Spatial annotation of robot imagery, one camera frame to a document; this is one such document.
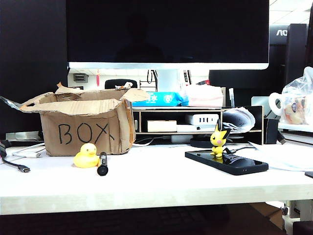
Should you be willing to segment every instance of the pichu figurine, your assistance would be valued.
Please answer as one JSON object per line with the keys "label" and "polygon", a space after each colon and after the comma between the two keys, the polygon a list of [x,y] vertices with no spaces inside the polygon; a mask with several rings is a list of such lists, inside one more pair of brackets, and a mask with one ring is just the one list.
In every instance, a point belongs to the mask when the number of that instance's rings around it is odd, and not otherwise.
{"label": "pichu figurine", "polygon": [[224,151],[224,144],[226,143],[226,138],[229,136],[231,129],[222,129],[222,125],[220,120],[218,119],[215,131],[211,135],[211,143],[214,145],[212,147],[211,155],[214,155],[217,159],[222,159],[223,151]]}

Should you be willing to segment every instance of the ceiling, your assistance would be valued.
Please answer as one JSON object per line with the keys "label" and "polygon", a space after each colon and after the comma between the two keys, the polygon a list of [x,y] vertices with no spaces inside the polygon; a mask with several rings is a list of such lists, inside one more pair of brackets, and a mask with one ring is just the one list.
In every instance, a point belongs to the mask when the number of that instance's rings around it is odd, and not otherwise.
{"label": "ceiling", "polygon": [[[269,24],[307,24],[313,0],[269,0]],[[70,73],[97,75],[96,69],[71,69]],[[208,70],[192,71],[198,76],[208,75]],[[111,76],[146,76],[147,70],[140,69],[100,69],[100,75]]]}
{"label": "ceiling", "polygon": [[269,0],[269,24],[307,24],[313,0]]}

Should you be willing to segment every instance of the rubber duck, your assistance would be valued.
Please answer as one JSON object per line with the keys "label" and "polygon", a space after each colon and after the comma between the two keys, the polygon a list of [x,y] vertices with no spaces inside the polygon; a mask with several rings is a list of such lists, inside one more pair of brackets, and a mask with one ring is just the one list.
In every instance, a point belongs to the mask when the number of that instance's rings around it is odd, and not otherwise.
{"label": "rubber duck", "polygon": [[74,164],[80,168],[89,168],[98,165],[99,156],[96,155],[97,147],[92,143],[85,143],[80,152],[74,157]]}

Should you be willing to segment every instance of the figurine ear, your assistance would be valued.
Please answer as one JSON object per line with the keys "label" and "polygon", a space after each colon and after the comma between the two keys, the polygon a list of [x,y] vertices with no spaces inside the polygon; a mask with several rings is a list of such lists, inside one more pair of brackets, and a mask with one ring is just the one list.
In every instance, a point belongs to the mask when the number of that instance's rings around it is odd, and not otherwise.
{"label": "figurine ear", "polygon": [[230,128],[223,129],[223,130],[221,131],[222,136],[223,136],[223,139],[226,139],[226,138],[229,136],[230,131],[231,131],[231,129],[230,129]]}
{"label": "figurine ear", "polygon": [[220,131],[220,129],[221,129],[221,121],[220,121],[220,119],[217,119],[215,131],[218,132],[218,131]]}

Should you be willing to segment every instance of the black box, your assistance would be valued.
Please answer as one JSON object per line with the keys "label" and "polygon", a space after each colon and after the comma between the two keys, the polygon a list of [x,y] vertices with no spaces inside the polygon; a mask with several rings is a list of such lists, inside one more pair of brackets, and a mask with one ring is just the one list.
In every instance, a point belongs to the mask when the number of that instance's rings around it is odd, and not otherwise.
{"label": "black box", "polygon": [[278,133],[278,119],[264,119],[264,144],[276,144]]}

